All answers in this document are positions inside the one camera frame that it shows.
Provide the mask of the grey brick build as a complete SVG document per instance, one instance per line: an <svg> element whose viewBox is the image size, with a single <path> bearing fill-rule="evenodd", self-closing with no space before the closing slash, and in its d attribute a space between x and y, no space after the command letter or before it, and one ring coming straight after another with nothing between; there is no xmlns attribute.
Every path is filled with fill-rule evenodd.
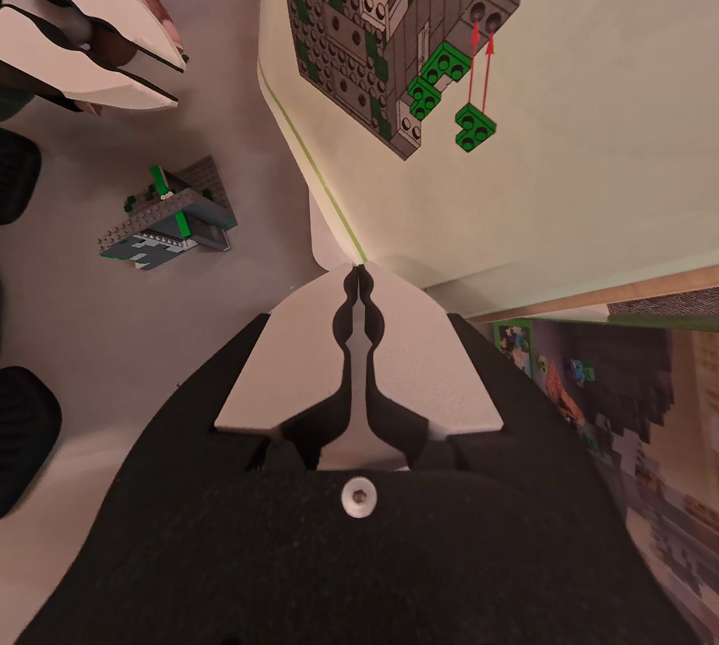
<svg viewBox="0 0 719 645"><path fill-rule="evenodd" d="M231 248L227 232L237 226L212 156L170 172L150 168L152 182L124 202L124 220L98 239L100 257L148 272L202 247Z"/></svg>

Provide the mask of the white and wooden book stand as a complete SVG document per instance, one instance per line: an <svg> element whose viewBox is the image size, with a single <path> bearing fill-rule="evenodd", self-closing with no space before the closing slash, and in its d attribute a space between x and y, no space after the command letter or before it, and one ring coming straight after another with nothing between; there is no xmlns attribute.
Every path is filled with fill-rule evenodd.
<svg viewBox="0 0 719 645"><path fill-rule="evenodd" d="M309 193L309 213L312 253L318 265L326 271L330 271L341 264L351 263L351 259L334 237L312 193ZM596 310L602 304L650 299L675 293L706 290L717 286L718 266L712 265L611 288L593 290L561 299L545 300L529 306L510 308L503 311L486 311L476 316L470 316L469 319L475 322L489 322L501 318L522 318L554 311Z"/></svg>

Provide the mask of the brick instruction booklet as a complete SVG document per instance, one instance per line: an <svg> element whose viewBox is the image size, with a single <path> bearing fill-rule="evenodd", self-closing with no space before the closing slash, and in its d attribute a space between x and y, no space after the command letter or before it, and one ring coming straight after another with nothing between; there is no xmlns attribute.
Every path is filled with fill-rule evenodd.
<svg viewBox="0 0 719 645"><path fill-rule="evenodd" d="M718 0L260 0L331 233L474 317L718 265Z"/></svg>

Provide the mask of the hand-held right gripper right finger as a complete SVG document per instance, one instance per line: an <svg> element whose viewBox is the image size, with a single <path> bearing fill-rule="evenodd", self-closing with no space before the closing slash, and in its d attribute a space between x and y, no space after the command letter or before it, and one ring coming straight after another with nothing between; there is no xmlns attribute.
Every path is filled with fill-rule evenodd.
<svg viewBox="0 0 719 645"><path fill-rule="evenodd" d="M375 263L358 272L367 354L367 423L409 470L454 468L446 442L504 422L445 309Z"/></svg>

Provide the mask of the person's left hand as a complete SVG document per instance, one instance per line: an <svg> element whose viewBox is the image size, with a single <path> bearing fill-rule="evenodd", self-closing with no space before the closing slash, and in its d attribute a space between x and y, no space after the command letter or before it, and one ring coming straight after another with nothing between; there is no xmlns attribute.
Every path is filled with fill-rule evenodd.
<svg viewBox="0 0 719 645"><path fill-rule="evenodd" d="M160 24L163 26L163 29L165 29L168 36L173 41L173 44L175 45L175 48L177 49L180 56L185 58L185 50L182 43L182 40L180 38L179 32L177 28L175 27L175 24L173 23L172 19L170 18L169 13L167 12L166 8L159 0L143 0L148 7L148 9L152 12L154 17L160 22Z"/></svg>

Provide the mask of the green toy brick set box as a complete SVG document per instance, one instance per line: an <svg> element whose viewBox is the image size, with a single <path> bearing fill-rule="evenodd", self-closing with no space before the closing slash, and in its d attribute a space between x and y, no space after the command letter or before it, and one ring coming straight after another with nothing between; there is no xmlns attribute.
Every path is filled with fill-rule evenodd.
<svg viewBox="0 0 719 645"><path fill-rule="evenodd" d="M495 345L575 426L644 560L718 643L718 333L505 320Z"/></svg>

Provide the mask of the person's left forearm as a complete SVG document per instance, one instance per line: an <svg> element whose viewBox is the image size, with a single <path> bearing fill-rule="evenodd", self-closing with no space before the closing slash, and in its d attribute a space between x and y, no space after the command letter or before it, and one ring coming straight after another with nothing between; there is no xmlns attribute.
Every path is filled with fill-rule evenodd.
<svg viewBox="0 0 719 645"><path fill-rule="evenodd" d="M4 122L17 115L34 98L33 93L1 87L0 90L0 121Z"/></svg>

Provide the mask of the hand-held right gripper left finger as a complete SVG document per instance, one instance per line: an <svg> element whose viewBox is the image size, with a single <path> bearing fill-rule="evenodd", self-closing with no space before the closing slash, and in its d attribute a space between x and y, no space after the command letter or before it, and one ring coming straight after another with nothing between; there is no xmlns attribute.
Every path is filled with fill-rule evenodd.
<svg viewBox="0 0 719 645"><path fill-rule="evenodd" d="M269 315L214 421L219 431L290 442L308 470L349 426L358 269L343 264Z"/></svg>

